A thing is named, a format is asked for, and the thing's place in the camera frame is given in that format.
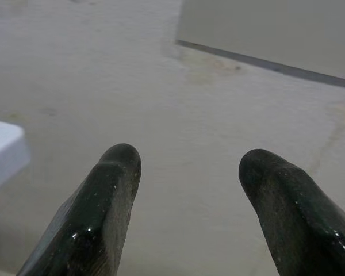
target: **white object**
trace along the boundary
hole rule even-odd
[[[345,0],[185,0],[178,39],[345,79]]]
[[[24,168],[29,160],[23,129],[0,122],[0,185]]]

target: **concrete floor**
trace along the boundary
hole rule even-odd
[[[15,273],[111,145],[143,175],[119,276],[276,275],[237,177],[265,148],[345,210],[345,89],[174,43],[177,0],[7,0],[0,120],[32,162],[0,190],[0,270]]]

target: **white surface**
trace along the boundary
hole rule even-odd
[[[185,0],[178,38],[345,79],[345,0]]]
[[[239,160],[274,151],[345,210],[345,89],[176,46],[179,1],[90,3],[0,18],[0,120],[26,129],[32,160],[0,190],[0,270],[125,142],[143,171],[118,276],[276,275]]]
[[[0,185],[29,163],[24,131],[0,122]]]

